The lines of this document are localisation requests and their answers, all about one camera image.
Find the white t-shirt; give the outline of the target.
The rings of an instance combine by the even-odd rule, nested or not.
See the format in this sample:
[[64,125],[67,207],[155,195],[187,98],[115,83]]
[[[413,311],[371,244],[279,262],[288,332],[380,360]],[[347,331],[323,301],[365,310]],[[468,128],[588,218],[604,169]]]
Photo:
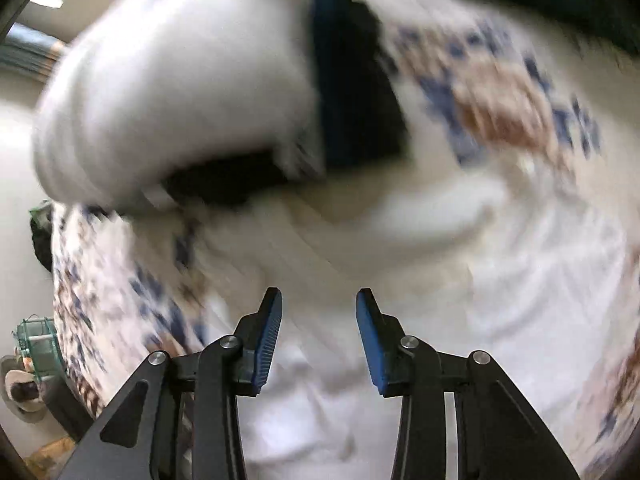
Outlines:
[[280,288],[266,391],[241,408],[254,479],[384,479],[399,405],[374,392],[360,288],[437,350],[491,353],[578,474],[599,479],[639,420],[637,268],[618,222],[559,185],[497,178],[387,197],[329,221],[297,194],[212,214],[196,260],[213,333]]

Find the dark clothes pile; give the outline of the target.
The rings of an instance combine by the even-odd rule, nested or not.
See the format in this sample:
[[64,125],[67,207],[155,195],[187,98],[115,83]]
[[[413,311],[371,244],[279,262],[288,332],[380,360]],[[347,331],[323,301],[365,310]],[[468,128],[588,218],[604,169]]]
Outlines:
[[29,227],[32,232],[32,248],[39,263],[52,272],[51,236],[52,203],[45,200],[29,211]]

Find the floral bed blanket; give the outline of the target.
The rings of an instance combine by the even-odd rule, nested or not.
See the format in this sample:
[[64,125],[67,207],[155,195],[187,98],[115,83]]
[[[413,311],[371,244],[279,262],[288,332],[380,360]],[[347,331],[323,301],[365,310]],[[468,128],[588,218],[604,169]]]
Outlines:
[[484,178],[512,190],[556,184],[620,224],[639,292],[638,68],[486,0],[354,1],[382,25],[382,64],[407,128],[398,156],[268,188],[237,207],[178,204],[162,188],[170,174],[117,208],[52,200],[58,344],[91,414],[150,353],[202,351],[276,287],[214,334],[217,298],[196,260],[212,214],[272,196],[307,197],[343,221],[390,196]]

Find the folded black garment stack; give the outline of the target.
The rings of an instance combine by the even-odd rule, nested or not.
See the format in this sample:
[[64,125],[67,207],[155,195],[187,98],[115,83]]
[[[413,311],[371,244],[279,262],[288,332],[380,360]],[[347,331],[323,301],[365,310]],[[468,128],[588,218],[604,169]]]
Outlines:
[[320,166],[295,144],[285,169],[274,148],[216,157],[175,171],[162,188],[178,204],[237,207],[268,188],[322,178],[398,156],[407,128],[383,68],[382,25],[354,0],[314,0],[312,46],[319,89]]

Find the folded white garment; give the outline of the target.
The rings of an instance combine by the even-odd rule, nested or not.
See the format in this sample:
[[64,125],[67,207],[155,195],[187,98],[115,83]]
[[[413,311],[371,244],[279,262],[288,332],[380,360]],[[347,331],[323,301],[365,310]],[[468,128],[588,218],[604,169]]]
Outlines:
[[117,0],[70,45],[32,137],[52,200],[117,208],[174,170],[268,148],[324,170],[312,0]]

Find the striped curtain left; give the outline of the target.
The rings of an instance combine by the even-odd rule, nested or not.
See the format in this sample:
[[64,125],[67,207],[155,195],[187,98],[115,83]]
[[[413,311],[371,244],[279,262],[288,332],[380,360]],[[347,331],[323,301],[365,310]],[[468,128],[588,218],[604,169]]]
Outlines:
[[1,43],[0,63],[7,70],[46,82],[66,51],[64,41],[15,23]]

